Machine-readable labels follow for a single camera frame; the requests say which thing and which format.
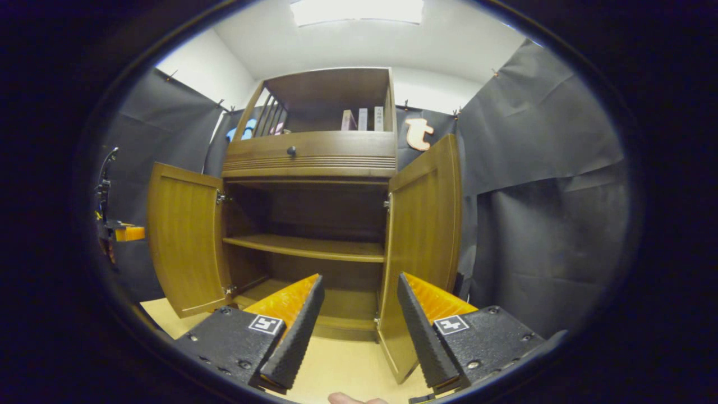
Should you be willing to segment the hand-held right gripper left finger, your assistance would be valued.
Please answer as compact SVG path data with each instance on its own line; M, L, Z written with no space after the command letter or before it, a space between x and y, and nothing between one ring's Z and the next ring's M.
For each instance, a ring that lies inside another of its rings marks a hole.
M324 299L323 276L312 274L244 309L220 307L174 344L232 384L286 393L294 386Z

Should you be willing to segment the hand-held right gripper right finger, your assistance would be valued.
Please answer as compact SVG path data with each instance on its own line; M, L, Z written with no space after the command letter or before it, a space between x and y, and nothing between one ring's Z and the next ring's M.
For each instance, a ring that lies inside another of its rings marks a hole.
M546 342L502 307L478 309L413 274L398 276L397 296L426 384L436 392L497 378Z

